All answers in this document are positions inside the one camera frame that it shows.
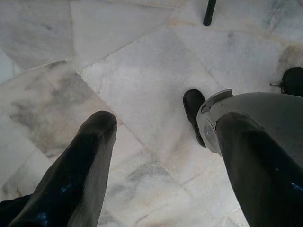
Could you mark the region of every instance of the chair leg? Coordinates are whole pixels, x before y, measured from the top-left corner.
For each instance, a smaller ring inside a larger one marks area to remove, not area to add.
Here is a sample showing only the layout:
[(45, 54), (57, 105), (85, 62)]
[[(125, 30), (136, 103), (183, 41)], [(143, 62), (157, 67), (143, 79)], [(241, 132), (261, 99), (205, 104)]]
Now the chair leg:
[(205, 26), (209, 26), (212, 23), (214, 7), (216, 5), (217, 0), (209, 0), (207, 5), (206, 14), (204, 17), (203, 24)]

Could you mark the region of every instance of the white marble tile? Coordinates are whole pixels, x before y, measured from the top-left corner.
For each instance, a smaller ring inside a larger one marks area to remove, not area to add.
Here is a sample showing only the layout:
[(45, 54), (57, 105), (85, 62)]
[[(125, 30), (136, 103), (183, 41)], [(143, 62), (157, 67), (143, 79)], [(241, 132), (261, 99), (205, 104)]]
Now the white marble tile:
[(187, 0), (182, 7), (175, 10), (169, 19), (171, 27), (177, 25), (197, 26), (203, 30), (234, 30), (234, 31), (250, 31), (250, 27), (242, 23), (239, 19), (232, 16), (227, 17), (215, 7), (213, 21), (211, 26), (204, 26), (203, 19), (205, 16), (208, 0)]
[(183, 94), (195, 87), (209, 97), (221, 88), (173, 31), (156, 30), (81, 76), (179, 182), (202, 171), (210, 152), (195, 139)]
[(172, 11), (98, 0), (71, 1), (77, 70), (163, 24)]
[(217, 220), (193, 199), (180, 199), (151, 212), (136, 227), (212, 227)]
[(80, 125), (99, 110), (110, 111), (65, 61), (0, 86), (0, 111), (48, 157), (63, 152)]
[(0, 85), (15, 77), (13, 61), (0, 49)]
[(122, 161), (140, 152), (142, 149), (143, 145), (132, 132), (130, 132), (125, 125), (120, 125), (117, 130), (116, 141), (113, 147), (110, 168), (114, 168)]
[(227, 217), (240, 227), (250, 227), (240, 207), (228, 214)]
[(0, 44), (21, 68), (73, 56), (68, 0), (0, 1)]
[(215, 227), (250, 227), (242, 213), (241, 208), (228, 214)]
[(14, 123), (0, 115), (0, 188), (13, 176), (29, 156), (37, 151)]
[(202, 205), (220, 220), (239, 207), (232, 190), (223, 159), (218, 154), (208, 157), (212, 162), (203, 172), (185, 183), (187, 189)]
[(97, 227), (124, 227), (124, 225), (102, 208)]
[(155, 6), (155, 7), (169, 7), (177, 8), (185, 0), (108, 0), (111, 2), (125, 2), (137, 5)]
[(190, 196), (185, 190), (143, 150), (110, 172), (104, 207), (133, 227), (150, 213), (186, 198)]
[[(204, 18), (208, 0), (190, 0), (180, 13), (186, 19), (199, 15)], [(276, 38), (303, 42), (303, 7), (297, 0), (225, 0), (218, 1), (213, 23), (203, 29), (249, 31), (277, 36)]]
[(197, 26), (177, 25), (174, 30), (223, 88), (231, 88), (235, 94), (278, 91), (269, 83), (282, 78), (280, 58), (288, 44)]
[(34, 151), (2, 187), (0, 200), (32, 194), (50, 166), (51, 162), (44, 154), (39, 150)]

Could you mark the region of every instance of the black pole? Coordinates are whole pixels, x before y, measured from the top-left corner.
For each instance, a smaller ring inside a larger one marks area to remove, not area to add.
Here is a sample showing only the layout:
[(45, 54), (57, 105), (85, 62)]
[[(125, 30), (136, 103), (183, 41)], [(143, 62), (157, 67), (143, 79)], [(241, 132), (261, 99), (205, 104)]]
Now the black pole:
[(214, 7), (216, 5), (217, 0), (209, 0), (207, 5), (206, 14), (204, 17), (203, 24), (205, 26), (209, 26), (212, 23)]

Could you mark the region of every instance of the rubber tip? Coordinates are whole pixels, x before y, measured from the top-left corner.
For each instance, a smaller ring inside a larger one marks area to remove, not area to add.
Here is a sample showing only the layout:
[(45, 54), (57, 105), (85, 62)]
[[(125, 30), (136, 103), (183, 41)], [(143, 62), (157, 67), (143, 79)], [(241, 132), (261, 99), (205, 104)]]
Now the rubber tip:
[(203, 24), (205, 26), (210, 26), (210, 24), (212, 23), (213, 18), (212, 17), (205, 17), (203, 20)]

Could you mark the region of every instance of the leg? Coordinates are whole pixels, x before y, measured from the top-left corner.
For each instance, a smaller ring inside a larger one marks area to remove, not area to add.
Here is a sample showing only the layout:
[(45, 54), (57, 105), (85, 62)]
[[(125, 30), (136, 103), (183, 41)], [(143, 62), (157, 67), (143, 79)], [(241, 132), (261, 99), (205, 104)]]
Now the leg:
[(89, 117), (9, 227), (96, 227), (116, 130), (109, 112)]
[(251, 118), (228, 113), (216, 132), (232, 188), (251, 227), (300, 227), (302, 169)]
[(213, 20), (213, 14), (214, 14), (214, 7), (216, 6), (217, 0), (209, 0), (207, 5), (206, 14), (204, 17), (203, 24), (205, 26), (209, 26), (212, 23)]
[(20, 213), (28, 202), (30, 195), (0, 203), (0, 226), (6, 227)]
[(303, 99), (224, 91), (201, 110), (199, 131), (211, 151), (219, 148), (249, 225), (302, 226)]

